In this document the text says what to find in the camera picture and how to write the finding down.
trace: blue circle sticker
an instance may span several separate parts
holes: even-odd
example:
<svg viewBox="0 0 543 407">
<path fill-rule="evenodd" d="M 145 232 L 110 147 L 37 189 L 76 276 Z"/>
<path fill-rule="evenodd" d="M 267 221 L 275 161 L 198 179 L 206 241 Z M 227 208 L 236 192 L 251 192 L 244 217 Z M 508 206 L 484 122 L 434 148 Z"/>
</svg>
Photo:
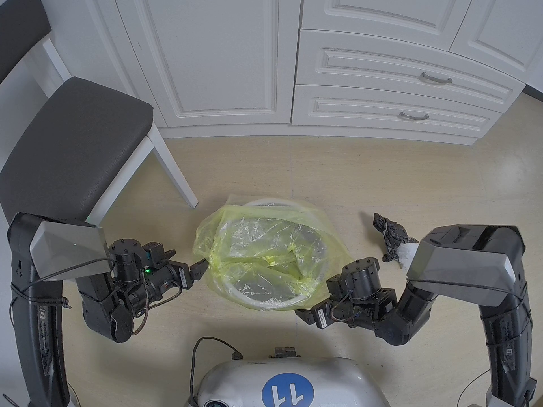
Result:
<svg viewBox="0 0 543 407">
<path fill-rule="evenodd" d="M 262 389 L 266 407 L 309 407 L 314 396 L 309 380 L 290 372 L 271 377 Z"/>
</svg>

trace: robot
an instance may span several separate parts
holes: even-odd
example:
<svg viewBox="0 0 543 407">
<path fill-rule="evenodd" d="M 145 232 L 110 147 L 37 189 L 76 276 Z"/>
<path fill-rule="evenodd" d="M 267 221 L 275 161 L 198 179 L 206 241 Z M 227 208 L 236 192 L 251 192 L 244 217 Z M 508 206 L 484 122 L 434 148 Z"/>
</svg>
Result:
<svg viewBox="0 0 543 407">
<path fill-rule="evenodd" d="M 191 267 L 171 261 L 174 251 L 165 252 L 159 243 L 140 246 L 125 239 L 107 248 L 99 227 L 24 213 L 13 220 L 8 240 L 14 329 L 29 407 L 66 407 L 71 401 L 61 332 L 61 308 L 69 306 L 61 297 L 64 279 L 76 279 L 89 328 L 121 343 L 137 333 L 134 318 L 143 316 L 145 323 L 150 303 L 160 301 L 172 285 L 189 289 L 207 268 L 205 260 Z M 524 251 L 514 226 L 438 227 L 421 241 L 399 301 L 393 289 L 381 287 L 378 261 L 364 258 L 328 279 L 327 300 L 295 312 L 319 329 L 341 322 L 403 345 L 428 321 L 438 295 L 476 303 L 492 376 L 486 405 L 525 407 L 536 381 L 530 377 L 532 316 Z M 277 348 L 273 358 L 260 361 L 243 360 L 235 350 L 232 361 L 208 372 L 196 395 L 191 380 L 189 403 L 389 407 L 370 374 L 354 361 L 301 358 L 293 348 Z"/>
</svg>

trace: white robot body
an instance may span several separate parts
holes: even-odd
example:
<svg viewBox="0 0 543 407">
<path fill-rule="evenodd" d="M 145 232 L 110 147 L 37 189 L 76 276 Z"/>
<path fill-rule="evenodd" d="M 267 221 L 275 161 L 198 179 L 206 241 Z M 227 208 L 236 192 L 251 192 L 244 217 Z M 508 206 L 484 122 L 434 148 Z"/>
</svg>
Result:
<svg viewBox="0 0 543 407">
<path fill-rule="evenodd" d="M 200 407 L 390 407 L 369 372 L 351 359 L 233 360 L 210 370 Z"/>
</svg>

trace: white chair frame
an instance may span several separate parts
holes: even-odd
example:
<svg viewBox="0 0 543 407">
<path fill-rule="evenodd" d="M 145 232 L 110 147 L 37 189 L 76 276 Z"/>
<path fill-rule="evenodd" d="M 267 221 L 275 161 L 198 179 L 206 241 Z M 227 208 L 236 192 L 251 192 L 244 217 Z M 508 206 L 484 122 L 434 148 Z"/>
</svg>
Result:
<svg viewBox="0 0 543 407">
<path fill-rule="evenodd" d="M 57 49 L 51 42 L 49 35 L 42 39 L 39 45 L 44 48 L 47 56 L 51 60 L 51 63 L 57 70 L 60 78 L 62 78 L 62 81 L 65 82 L 67 79 L 71 78 L 68 68 L 66 68 L 66 65 L 60 58 Z M 151 152 L 156 155 L 160 164 L 162 167 L 164 167 L 164 170 L 172 180 L 179 193 L 181 193 L 181 196 L 183 196 L 183 199 L 185 199 L 187 204 L 192 208 L 197 206 L 198 199 L 181 173 L 179 166 L 166 146 L 159 129 L 153 122 L 151 130 L 143 138 L 124 166 L 122 166 L 117 176 L 92 209 L 89 218 L 87 219 L 88 222 L 94 225 L 99 225 L 101 223 L 105 217 L 105 214 L 113 205 L 113 202 L 115 202 L 128 180 L 130 180 L 134 172 L 136 172 L 141 163 L 143 163 L 143 160 L 145 160 Z"/>
</svg>

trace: gray chair seat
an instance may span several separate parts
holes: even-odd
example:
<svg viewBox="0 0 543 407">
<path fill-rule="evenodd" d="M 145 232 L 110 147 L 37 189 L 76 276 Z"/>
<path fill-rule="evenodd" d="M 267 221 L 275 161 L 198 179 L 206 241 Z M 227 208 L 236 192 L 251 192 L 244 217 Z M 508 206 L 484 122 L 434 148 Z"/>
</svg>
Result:
<svg viewBox="0 0 543 407">
<path fill-rule="evenodd" d="M 152 123 L 150 104 L 70 78 L 38 112 L 0 172 L 6 218 L 23 211 L 86 220 Z"/>
</svg>

